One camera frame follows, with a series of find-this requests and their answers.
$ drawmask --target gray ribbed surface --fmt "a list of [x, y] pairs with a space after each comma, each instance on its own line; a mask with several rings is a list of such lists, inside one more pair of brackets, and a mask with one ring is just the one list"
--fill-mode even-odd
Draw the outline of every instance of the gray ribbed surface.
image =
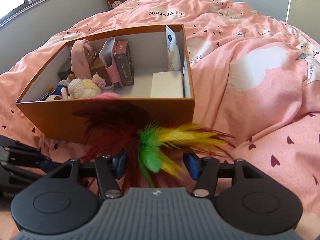
[[184, 188], [131, 188], [106, 200], [85, 226], [63, 235], [39, 236], [26, 232], [14, 240], [302, 240], [293, 230], [275, 236], [256, 236], [228, 225], [209, 200], [196, 199]]

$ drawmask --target pink duvet cover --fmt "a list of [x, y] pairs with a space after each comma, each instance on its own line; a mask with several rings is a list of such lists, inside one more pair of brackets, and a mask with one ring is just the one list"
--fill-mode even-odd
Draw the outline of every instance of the pink duvet cover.
[[[269, 174], [299, 196], [306, 212], [320, 215], [320, 45], [245, 3], [129, 0], [58, 33], [0, 76], [1, 134], [41, 147], [55, 161], [83, 155], [82, 145], [45, 138], [17, 109], [16, 99], [68, 40], [169, 23], [185, 25], [196, 95], [194, 121], [234, 135], [234, 158]], [[188, 177], [184, 184], [192, 187]], [[16, 233], [9, 211], [3, 210], [0, 238]]]

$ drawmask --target white door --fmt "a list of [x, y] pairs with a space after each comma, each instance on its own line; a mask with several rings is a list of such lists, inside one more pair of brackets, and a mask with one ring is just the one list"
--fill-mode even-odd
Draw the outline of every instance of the white door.
[[286, 22], [320, 43], [320, 0], [289, 0]]

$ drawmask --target bed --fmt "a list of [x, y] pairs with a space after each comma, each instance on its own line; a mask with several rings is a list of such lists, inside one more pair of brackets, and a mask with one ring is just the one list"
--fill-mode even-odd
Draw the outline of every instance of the bed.
[[[233, 158], [246, 159], [288, 187], [319, 222], [320, 45], [242, 2], [128, 0], [54, 35], [0, 75], [1, 134], [40, 148], [54, 161], [83, 156], [83, 145], [46, 138], [18, 110], [16, 99], [66, 41], [167, 23], [185, 26], [196, 97], [194, 121], [235, 136]], [[184, 177], [183, 183], [190, 188], [193, 182]], [[10, 212], [2, 210], [0, 239], [17, 232]]]

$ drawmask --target metal screw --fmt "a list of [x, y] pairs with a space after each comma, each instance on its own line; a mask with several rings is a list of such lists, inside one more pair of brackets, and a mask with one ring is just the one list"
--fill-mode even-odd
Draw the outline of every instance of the metal screw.
[[106, 191], [106, 197], [108, 198], [117, 198], [121, 196], [121, 191], [117, 189], [110, 189]]
[[198, 188], [193, 191], [193, 195], [195, 197], [207, 197], [209, 195], [209, 191], [203, 188]]

